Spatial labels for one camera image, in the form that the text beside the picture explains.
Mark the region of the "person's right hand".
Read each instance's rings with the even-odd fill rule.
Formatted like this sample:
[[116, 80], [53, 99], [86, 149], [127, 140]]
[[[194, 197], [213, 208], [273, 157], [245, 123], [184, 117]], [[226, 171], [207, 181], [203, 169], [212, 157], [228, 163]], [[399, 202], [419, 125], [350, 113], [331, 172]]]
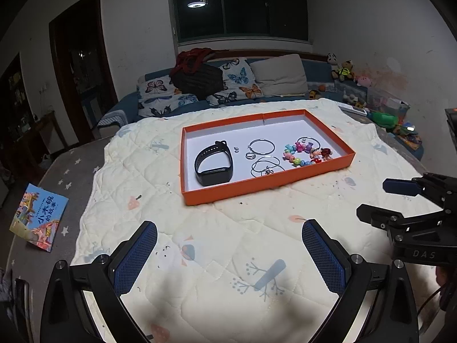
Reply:
[[456, 294], [456, 266], [437, 266], [436, 282], [441, 287], [439, 307], [447, 311]]

